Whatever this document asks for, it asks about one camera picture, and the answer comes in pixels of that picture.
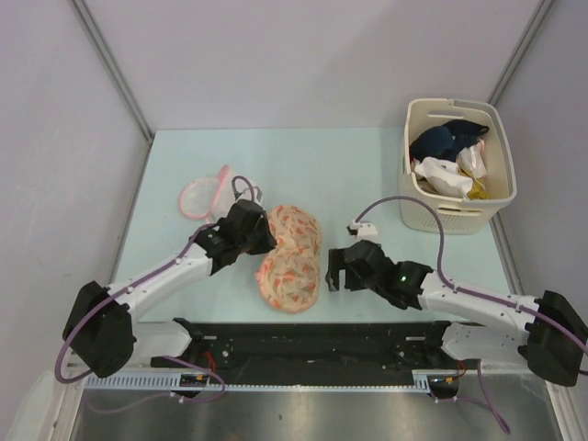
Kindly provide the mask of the floral orange bra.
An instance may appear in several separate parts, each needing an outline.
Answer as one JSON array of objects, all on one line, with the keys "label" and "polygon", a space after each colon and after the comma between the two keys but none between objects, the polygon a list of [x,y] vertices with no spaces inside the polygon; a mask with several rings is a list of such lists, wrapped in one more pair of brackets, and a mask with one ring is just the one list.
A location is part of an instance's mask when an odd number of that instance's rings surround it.
[{"label": "floral orange bra", "polygon": [[319,297],[322,231],[307,211],[279,205],[267,215],[277,241],[255,274],[261,297],[272,308],[301,313]]}]

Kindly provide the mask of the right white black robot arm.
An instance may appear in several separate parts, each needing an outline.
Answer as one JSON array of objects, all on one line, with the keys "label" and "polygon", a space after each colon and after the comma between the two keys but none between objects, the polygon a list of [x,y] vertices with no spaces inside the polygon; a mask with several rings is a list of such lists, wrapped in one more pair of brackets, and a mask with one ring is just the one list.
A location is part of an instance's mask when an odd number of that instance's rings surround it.
[{"label": "right white black robot arm", "polygon": [[424,345],[433,368],[456,360],[525,364],[536,376],[576,385],[587,354],[587,326],[568,300],[545,291],[540,298],[489,294],[460,286],[439,270],[412,261],[395,263],[380,245],[361,240],[328,253],[325,281],[332,292],[370,290],[400,310],[439,311],[469,320],[437,327]]}]

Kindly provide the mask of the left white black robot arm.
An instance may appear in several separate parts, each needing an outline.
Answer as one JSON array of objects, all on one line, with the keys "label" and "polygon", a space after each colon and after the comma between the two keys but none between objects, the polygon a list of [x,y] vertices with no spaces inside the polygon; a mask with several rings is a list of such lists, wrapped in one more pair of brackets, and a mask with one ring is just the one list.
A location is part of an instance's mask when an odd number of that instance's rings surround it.
[{"label": "left white black robot arm", "polygon": [[240,199],[216,223],[199,227],[185,247],[147,273],[102,287],[85,284],[78,292],[62,332],[63,346],[54,373],[60,382],[66,351],[72,350],[99,378],[129,363],[171,356],[181,366],[195,366],[203,345],[184,319],[147,323],[142,317],[190,284],[205,280],[243,255],[267,254],[277,245],[266,211]]}]

